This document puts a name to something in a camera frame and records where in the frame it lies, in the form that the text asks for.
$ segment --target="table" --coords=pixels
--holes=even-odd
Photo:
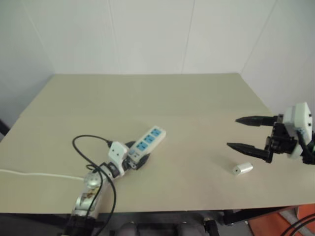
[[[137,140],[153,125],[167,131],[145,166],[115,181],[115,212],[280,207],[315,202],[314,166],[276,155],[272,164],[227,142],[263,148],[270,127],[236,118],[270,115],[239,74],[55,75],[0,143],[0,168],[83,177],[86,162],[71,146],[80,134]],[[107,161],[102,141],[79,148]],[[251,172],[234,176],[236,164]],[[0,212],[70,213],[78,180],[0,173]],[[109,212],[108,189],[101,212]]]

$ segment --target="power strip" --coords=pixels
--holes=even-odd
[[[143,135],[137,142],[135,142],[128,152],[129,162],[133,169],[139,169],[143,162],[149,157],[153,149],[165,138],[166,131],[154,126],[145,135]]]

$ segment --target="black metal frame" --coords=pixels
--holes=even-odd
[[[224,211],[224,216],[222,221],[225,225],[233,225],[235,223],[252,220],[264,215],[269,215],[272,213],[289,210],[295,206],[280,206],[280,207],[268,207],[268,208],[253,208],[253,209],[244,209],[238,212],[233,211]]]
[[[224,213],[221,219],[219,219],[220,223],[225,225],[233,225],[236,223],[248,221],[251,219],[255,219],[264,215],[292,209],[296,206],[280,206],[280,207],[268,207],[268,208],[250,208],[250,209],[243,209],[240,211],[234,212],[233,210],[222,210]],[[63,215],[56,215],[56,214],[15,214],[15,213],[1,213],[0,215],[16,217],[16,218],[23,218],[27,220],[32,220],[44,224],[53,225],[56,227],[64,227],[67,223],[70,215],[63,214]]]

